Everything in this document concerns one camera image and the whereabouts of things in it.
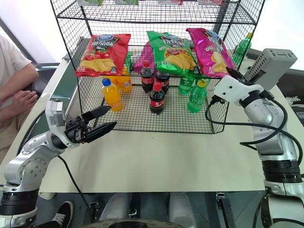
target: top shelf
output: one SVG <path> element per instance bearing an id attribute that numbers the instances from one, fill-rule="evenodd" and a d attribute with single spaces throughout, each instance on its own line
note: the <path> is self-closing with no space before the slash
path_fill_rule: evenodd
<path id="1" fill-rule="evenodd" d="M 83 11 L 77 1 L 63 6 L 56 6 L 55 1 L 54 8 L 58 12 L 56 17 L 60 19 L 142 24 L 256 24 L 241 4 L 226 1 L 222 6 L 201 6 L 196 1 L 184 1 L 180 6 L 160 5 L 157 0 L 141 0 L 138 6 L 128 6 L 116 5 L 114 0 L 105 0 L 102 6 L 83 7 Z"/>

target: wire mesh shelf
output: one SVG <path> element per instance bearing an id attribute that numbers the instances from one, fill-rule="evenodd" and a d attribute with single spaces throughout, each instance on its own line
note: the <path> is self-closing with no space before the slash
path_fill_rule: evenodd
<path id="1" fill-rule="evenodd" d="M 182 5 L 160 5 L 157 0 L 141 0 L 138 6 L 115 5 L 104 0 L 99 7 L 80 7 L 76 0 L 50 0 L 59 30 L 76 70 L 92 35 L 131 34 L 129 53 L 140 55 L 148 42 L 146 31 L 168 32 L 191 40 L 187 28 L 205 28 L 216 32 L 232 56 L 238 43 L 247 33 L 254 33 L 265 0 L 224 0 L 221 6 L 202 6 L 195 0 L 184 0 Z M 211 79 L 208 96 L 202 110 L 192 114 L 187 110 L 187 96 L 178 94 L 178 78 L 170 78 L 166 103 L 160 115 L 149 110 L 149 98 L 141 88 L 140 76 L 131 72 L 132 92 L 121 93 L 124 108 L 91 122 L 117 120 L 117 130 L 218 133 L 222 125 L 210 124 L 204 116 L 218 79 Z M 100 77 L 78 78 L 81 112 L 105 105 Z M 210 110 L 212 119 L 224 122 L 228 104 L 216 104 Z"/>

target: person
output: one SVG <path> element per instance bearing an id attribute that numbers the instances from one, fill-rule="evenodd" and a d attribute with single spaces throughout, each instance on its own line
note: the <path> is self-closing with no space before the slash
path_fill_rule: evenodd
<path id="1" fill-rule="evenodd" d="M 22 89 L 38 77 L 31 61 L 0 34 L 0 163 L 38 98 Z"/>
<path id="2" fill-rule="evenodd" d="M 61 204 L 53 219 L 49 222 L 35 226 L 36 228 L 68 228 L 73 218 L 74 205 L 71 201 Z"/>

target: person's arm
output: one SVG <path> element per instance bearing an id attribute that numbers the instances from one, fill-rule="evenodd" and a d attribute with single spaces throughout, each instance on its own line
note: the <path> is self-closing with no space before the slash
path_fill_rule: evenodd
<path id="1" fill-rule="evenodd" d="M 35 81 L 38 77 L 39 74 L 34 66 L 31 63 L 27 64 L 20 71 L 16 72 L 5 85 L 0 87 L 0 101 L 2 102 L 13 96 L 19 90 Z"/>
<path id="2" fill-rule="evenodd" d="M 0 110 L 0 124 L 33 107 L 37 98 L 36 91 L 17 92 L 13 96 L 13 104 Z"/>

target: white table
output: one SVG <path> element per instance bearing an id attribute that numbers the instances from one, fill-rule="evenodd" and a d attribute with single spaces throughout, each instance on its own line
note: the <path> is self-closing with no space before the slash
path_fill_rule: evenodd
<path id="1" fill-rule="evenodd" d="M 254 61 L 246 59 L 241 72 Z M 35 116 L 45 107 L 67 64 L 62 62 L 33 108 L 0 166 L 15 156 Z M 288 112 L 288 131 L 304 148 L 304 128 L 280 90 L 271 92 Z M 231 104 L 227 122 L 247 122 L 243 108 Z M 215 135 L 111 131 L 102 138 L 67 149 L 62 157 L 82 192 L 246 191 L 262 190 L 263 171 L 257 152 L 239 145 L 250 141 L 250 127 L 226 126 Z M 61 160 L 50 163 L 40 191 L 77 192 Z"/>

